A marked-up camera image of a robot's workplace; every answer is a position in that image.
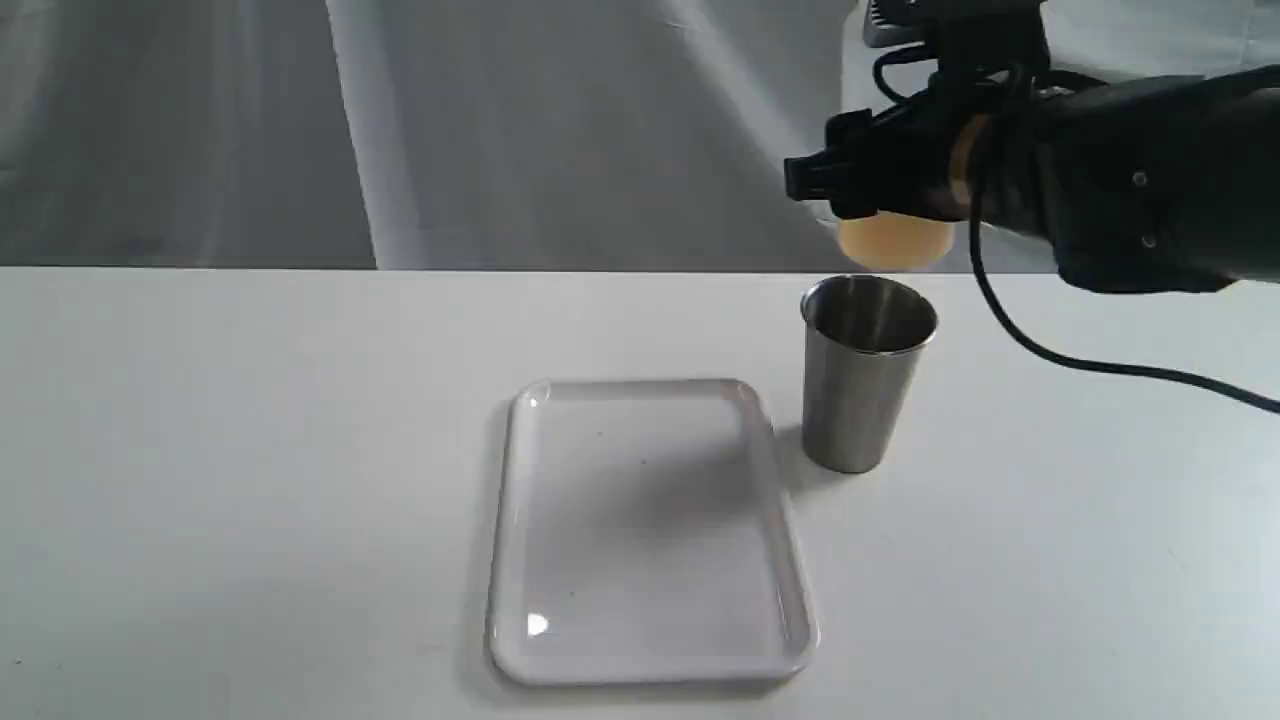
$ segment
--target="plastic tray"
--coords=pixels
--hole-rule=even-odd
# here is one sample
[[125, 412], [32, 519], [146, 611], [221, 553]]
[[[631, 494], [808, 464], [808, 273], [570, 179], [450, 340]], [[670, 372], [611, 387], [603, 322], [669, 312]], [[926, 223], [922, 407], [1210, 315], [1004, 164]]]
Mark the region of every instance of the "plastic tray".
[[532, 685], [781, 680], [818, 643], [773, 428], [736, 380], [513, 401], [489, 647]]

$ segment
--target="tray rim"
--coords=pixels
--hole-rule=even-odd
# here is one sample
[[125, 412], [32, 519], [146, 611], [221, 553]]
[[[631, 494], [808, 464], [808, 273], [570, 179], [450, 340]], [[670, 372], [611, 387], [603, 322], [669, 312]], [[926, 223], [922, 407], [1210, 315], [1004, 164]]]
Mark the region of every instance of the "tray rim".
[[[705, 673], [653, 673], [650, 675], [608, 676], [602, 674], [599, 679], [564, 678], [556, 673], [539, 671], [529, 666], [522, 655], [509, 655], [500, 642], [500, 623], [498, 618], [498, 598], [507, 592], [508, 579], [507, 555], [511, 528], [515, 527], [516, 507], [512, 505], [512, 492], [509, 478], [513, 471], [512, 429], [518, 421], [520, 411], [527, 401], [548, 391], [553, 386], [724, 386], [733, 388], [746, 402], [748, 413], [756, 415], [763, 428], [771, 434], [767, 452], [774, 468], [774, 492], [777, 493], [778, 509], [781, 512], [781, 533], [787, 543], [787, 556], [796, 577], [796, 591], [800, 598], [800, 612], [803, 618], [794, 618], [803, 621], [808, 629], [808, 642], [796, 653], [760, 657], [762, 662], [754, 666], [744, 664], [741, 667], [726, 667], [723, 671]], [[817, 614], [814, 611], [813, 593], [810, 591], [809, 573], [805, 568], [804, 552], [800, 538], [795, 532], [795, 511], [791, 506], [790, 492], [782, 482], [782, 464], [778, 457], [777, 439], [773, 421], [765, 411], [760, 395], [749, 383], [726, 377], [691, 377], [691, 378], [544, 378], [535, 380], [521, 388], [507, 406], [506, 438], [503, 439], [502, 477], [498, 493], [498, 512], [494, 525], [493, 560], [490, 562], [488, 609], [485, 612], [485, 647], [493, 664], [507, 678], [527, 687], [596, 687], [596, 685], [636, 685], [636, 684], [671, 684], [671, 683], [701, 683], [701, 682], [786, 682], [809, 666], [820, 643], [820, 630], [818, 628]]]

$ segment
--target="metal cup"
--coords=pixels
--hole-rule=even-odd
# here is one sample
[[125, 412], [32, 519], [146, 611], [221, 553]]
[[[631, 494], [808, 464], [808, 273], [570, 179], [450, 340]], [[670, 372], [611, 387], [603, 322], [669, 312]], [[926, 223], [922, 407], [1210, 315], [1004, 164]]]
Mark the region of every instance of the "metal cup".
[[800, 301], [806, 329], [805, 454], [840, 473], [884, 459], [920, 351], [938, 315], [920, 293], [873, 275], [840, 275]]

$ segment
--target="white table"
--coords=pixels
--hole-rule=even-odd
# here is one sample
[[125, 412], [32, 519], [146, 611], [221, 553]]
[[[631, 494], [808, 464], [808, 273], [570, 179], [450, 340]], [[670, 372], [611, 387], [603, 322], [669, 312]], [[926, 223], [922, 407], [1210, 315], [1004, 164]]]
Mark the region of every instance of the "white table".
[[[1053, 368], [972, 279], [915, 277], [941, 334], [888, 461], [838, 479], [795, 450], [813, 279], [0, 272], [0, 717], [1280, 715], [1280, 419]], [[1064, 350], [1280, 393], [1277, 288], [998, 286]], [[786, 443], [814, 664], [773, 692], [502, 682], [506, 400], [689, 375], [751, 383]]]

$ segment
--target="cup rim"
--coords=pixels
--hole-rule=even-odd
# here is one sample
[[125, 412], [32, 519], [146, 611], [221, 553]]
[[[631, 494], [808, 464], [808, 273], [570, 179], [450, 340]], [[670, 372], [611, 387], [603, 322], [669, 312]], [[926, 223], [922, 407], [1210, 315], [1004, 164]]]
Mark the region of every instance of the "cup rim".
[[[854, 282], [858, 282], [858, 281], [874, 281], [874, 282], [881, 283], [881, 284], [893, 286], [895, 290], [905, 290], [906, 292], [909, 292], [913, 296], [915, 296], [916, 300], [919, 300], [920, 302], [924, 304], [924, 307], [929, 313], [929, 320], [931, 320], [932, 328], [929, 329], [928, 334], [925, 334], [919, 342], [915, 342], [915, 343], [913, 343], [913, 345], [910, 345], [908, 347], [902, 347], [902, 348], [899, 348], [899, 350], [865, 350], [865, 348], [860, 348], [860, 347], [851, 347], [850, 345], [847, 345], [845, 342], [841, 342], [841, 341], [831, 337], [829, 334], [822, 332], [820, 329], [818, 329], [817, 325], [814, 325], [813, 319], [809, 316], [809, 301], [813, 300], [813, 297], [818, 292], [820, 292], [824, 287], [828, 287], [828, 286], [838, 283], [838, 282], [850, 282], [850, 281], [854, 281]], [[820, 334], [823, 338], [826, 338], [826, 340], [828, 340], [831, 342], [835, 342], [836, 345], [838, 345], [840, 347], [842, 347], [842, 348], [845, 348], [845, 350], [847, 350], [850, 352], [856, 352], [858, 355], [868, 355], [868, 356], [873, 356], [873, 357], [892, 357], [895, 355], [908, 355], [908, 354], [911, 354], [911, 352], [919, 352], [920, 348], [923, 348], [924, 346], [929, 345], [933, 341], [933, 338], [938, 334], [938, 311], [933, 306], [933, 304], [929, 302], [929, 300], [927, 297], [924, 297], [923, 295], [920, 295], [920, 292], [918, 290], [915, 290], [914, 287], [911, 287], [909, 284], [900, 283], [897, 281], [893, 281], [893, 279], [890, 279], [890, 278], [886, 278], [886, 277], [881, 277], [881, 275], [874, 275], [874, 274], [870, 274], [870, 273], [846, 273], [844, 275], [832, 275], [829, 278], [823, 278], [823, 279], [818, 281], [817, 283], [814, 283], [813, 287], [810, 287], [809, 290], [806, 290], [804, 292], [804, 295], [800, 296], [800, 318], [804, 319], [805, 327], [813, 329], [815, 333]]]

